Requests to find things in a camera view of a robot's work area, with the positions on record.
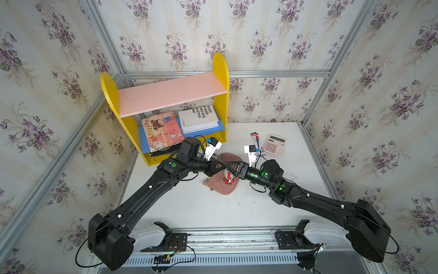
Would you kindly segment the white red plush keychain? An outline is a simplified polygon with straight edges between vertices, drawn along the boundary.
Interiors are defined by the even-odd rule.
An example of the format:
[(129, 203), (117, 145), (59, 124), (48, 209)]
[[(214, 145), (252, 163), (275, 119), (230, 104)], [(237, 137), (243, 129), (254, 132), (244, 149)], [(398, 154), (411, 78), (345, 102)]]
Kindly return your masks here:
[(235, 182), (235, 176), (230, 171), (225, 170), (223, 181), (226, 185), (233, 185)]

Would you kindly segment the pink corduroy bag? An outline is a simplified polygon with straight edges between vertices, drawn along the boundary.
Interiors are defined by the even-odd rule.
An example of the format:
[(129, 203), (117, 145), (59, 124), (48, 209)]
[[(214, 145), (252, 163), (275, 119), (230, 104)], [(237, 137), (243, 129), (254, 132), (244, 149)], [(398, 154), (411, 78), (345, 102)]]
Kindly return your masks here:
[[(217, 158), (220, 162), (240, 162), (242, 159), (231, 153), (223, 153)], [(223, 181), (224, 171), (220, 171), (219, 173), (213, 175), (204, 180), (203, 185), (209, 188), (211, 191), (216, 191), (221, 195), (230, 195), (237, 187), (239, 183), (239, 178), (235, 177), (235, 182), (233, 185), (226, 185)]]

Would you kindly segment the white book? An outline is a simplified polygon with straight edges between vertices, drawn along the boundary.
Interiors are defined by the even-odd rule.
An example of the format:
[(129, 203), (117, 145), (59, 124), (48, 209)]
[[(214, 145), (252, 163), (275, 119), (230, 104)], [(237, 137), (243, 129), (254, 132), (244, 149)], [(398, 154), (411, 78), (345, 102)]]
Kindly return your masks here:
[(181, 129), (185, 134), (214, 128), (219, 125), (218, 116), (212, 105), (180, 111), (179, 119)]

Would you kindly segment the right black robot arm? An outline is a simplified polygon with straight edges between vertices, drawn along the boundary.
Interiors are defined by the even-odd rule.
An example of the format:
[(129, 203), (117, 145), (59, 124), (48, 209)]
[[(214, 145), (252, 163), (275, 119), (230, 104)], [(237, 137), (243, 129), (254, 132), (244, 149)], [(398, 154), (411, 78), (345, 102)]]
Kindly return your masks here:
[(285, 179), (284, 170), (275, 160), (266, 161), (260, 169), (238, 161), (222, 165), (235, 177), (268, 189), (275, 203), (309, 211), (341, 226), (357, 253), (376, 263), (384, 261), (391, 228), (369, 202), (346, 202), (308, 191)]

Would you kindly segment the black notebook stack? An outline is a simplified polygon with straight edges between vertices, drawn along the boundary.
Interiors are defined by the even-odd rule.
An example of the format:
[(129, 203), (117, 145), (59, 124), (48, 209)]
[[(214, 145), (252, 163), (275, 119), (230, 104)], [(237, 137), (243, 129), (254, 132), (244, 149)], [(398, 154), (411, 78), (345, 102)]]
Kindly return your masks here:
[(155, 152), (149, 153), (149, 154), (152, 158), (157, 157), (157, 156), (162, 156), (162, 155), (168, 155), (168, 154), (174, 153), (175, 151), (179, 151), (180, 147), (181, 147), (180, 145), (174, 145), (174, 146), (163, 148), (161, 150), (158, 150), (158, 151), (155, 151)]

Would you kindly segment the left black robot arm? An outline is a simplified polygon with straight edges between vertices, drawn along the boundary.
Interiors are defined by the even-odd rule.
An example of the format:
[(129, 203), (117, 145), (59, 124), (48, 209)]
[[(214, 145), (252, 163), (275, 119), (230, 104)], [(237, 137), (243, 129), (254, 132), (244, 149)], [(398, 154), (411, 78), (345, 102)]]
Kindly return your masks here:
[(147, 182), (130, 198), (103, 216), (97, 213), (89, 221), (87, 248), (110, 270), (119, 269), (134, 253), (141, 249), (139, 238), (132, 231), (143, 215), (166, 192), (187, 177), (190, 172), (213, 175), (216, 160), (212, 155), (221, 147), (214, 137), (203, 142), (197, 138), (184, 139), (178, 151), (161, 161)]

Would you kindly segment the white blue pen box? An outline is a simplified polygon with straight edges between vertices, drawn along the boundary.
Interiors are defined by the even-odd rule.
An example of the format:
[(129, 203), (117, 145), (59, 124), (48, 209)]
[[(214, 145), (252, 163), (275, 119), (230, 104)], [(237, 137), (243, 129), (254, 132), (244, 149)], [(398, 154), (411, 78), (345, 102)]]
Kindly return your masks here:
[(262, 144), (262, 140), (260, 139), (260, 136), (257, 132), (252, 132), (251, 134), (251, 138), (253, 140), (253, 143), (255, 145), (255, 150), (261, 155), (261, 156), (265, 156), (266, 152), (264, 150), (264, 146)]

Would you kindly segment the white vent grille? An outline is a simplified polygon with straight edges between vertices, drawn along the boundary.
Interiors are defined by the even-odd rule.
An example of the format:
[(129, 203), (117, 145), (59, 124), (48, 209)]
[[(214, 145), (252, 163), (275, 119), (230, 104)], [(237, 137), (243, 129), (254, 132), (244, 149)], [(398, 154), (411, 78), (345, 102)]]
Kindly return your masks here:
[(295, 252), (179, 254), (159, 263), (153, 255), (133, 255), (123, 267), (258, 266), (298, 264)]

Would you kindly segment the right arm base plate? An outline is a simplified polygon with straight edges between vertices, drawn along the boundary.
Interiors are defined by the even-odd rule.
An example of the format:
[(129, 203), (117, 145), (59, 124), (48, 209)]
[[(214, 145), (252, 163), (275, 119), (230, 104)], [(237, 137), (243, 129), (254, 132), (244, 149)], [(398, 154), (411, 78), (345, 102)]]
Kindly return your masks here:
[(315, 250), (319, 244), (312, 243), (305, 236), (305, 228), (310, 220), (303, 219), (293, 231), (276, 230), (274, 237), (280, 250)]

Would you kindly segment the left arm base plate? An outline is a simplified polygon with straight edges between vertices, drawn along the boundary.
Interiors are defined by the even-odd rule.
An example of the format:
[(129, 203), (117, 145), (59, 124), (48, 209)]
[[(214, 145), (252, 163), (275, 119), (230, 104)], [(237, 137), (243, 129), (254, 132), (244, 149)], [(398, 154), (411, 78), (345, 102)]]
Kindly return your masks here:
[(173, 232), (163, 222), (157, 221), (141, 234), (140, 252), (173, 252), (186, 251), (187, 233)]

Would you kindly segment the pink cartoon spiral notebook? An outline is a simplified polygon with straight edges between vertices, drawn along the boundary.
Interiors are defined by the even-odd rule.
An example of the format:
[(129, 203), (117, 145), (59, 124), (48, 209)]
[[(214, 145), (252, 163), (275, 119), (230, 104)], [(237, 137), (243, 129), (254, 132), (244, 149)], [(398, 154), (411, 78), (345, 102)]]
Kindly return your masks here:
[(157, 114), (141, 121), (142, 153), (154, 153), (181, 143), (185, 138), (173, 111)]

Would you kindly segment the pink calculator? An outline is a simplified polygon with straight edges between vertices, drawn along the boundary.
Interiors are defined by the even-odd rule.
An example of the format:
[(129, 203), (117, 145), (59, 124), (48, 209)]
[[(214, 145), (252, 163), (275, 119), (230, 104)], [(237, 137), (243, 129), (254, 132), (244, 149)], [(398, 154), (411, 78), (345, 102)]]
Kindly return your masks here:
[(284, 137), (269, 134), (264, 145), (264, 149), (266, 153), (283, 156), (286, 149), (287, 139)]

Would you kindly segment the aluminium mounting rail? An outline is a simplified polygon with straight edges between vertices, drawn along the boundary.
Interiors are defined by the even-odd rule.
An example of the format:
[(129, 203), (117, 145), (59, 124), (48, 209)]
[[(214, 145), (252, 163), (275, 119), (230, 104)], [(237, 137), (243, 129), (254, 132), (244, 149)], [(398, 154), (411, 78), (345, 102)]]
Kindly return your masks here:
[[(141, 234), (149, 227), (136, 228), (128, 236), (128, 254), (140, 252)], [(282, 231), (293, 231), (295, 228), (283, 228)], [(187, 233), (187, 249), (201, 251), (269, 251), (280, 250), (274, 237), (275, 229), (268, 228), (234, 228), (234, 229), (173, 229), (176, 233)], [(347, 240), (347, 231), (336, 225), (310, 222), (305, 228), (305, 236), (315, 244), (324, 248), (341, 248), (352, 250)], [(306, 252), (311, 250), (293, 250)]]

